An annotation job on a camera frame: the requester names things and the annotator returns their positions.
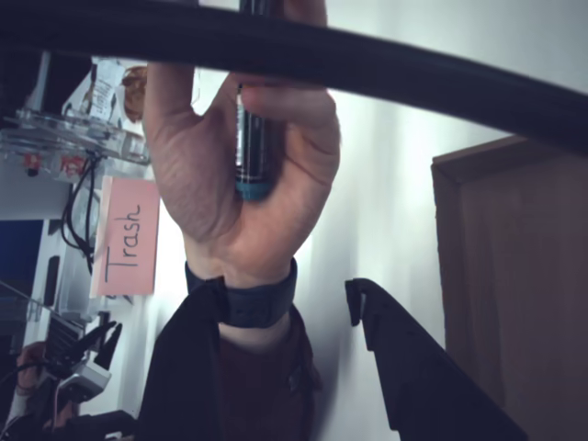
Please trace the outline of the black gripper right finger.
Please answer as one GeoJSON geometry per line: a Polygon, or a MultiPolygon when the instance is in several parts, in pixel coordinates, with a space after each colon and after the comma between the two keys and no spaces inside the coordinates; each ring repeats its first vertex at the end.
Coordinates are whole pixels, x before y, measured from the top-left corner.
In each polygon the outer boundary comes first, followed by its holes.
{"type": "Polygon", "coordinates": [[[373,353],[390,429],[402,440],[525,440],[526,433],[384,288],[345,283],[373,353]]]}

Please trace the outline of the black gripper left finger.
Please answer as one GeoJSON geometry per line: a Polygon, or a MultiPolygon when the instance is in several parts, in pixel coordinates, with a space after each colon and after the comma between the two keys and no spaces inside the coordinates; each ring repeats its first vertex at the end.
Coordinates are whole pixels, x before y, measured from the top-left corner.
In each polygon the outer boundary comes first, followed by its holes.
{"type": "Polygon", "coordinates": [[[217,286],[181,303],[156,339],[137,422],[139,440],[222,440],[217,286]]]}

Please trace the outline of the man's left hand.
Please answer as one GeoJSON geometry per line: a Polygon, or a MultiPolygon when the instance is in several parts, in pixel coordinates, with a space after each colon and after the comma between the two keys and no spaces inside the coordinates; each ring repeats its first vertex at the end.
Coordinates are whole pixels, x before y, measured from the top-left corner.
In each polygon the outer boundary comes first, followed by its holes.
{"type": "Polygon", "coordinates": [[[275,284],[316,225],[339,167],[335,102],[319,86],[230,73],[200,115],[193,80],[189,65],[150,63],[143,115],[155,181],[188,266],[232,288],[275,284]],[[238,105],[277,126],[277,181],[256,203],[235,190],[238,105]]]}

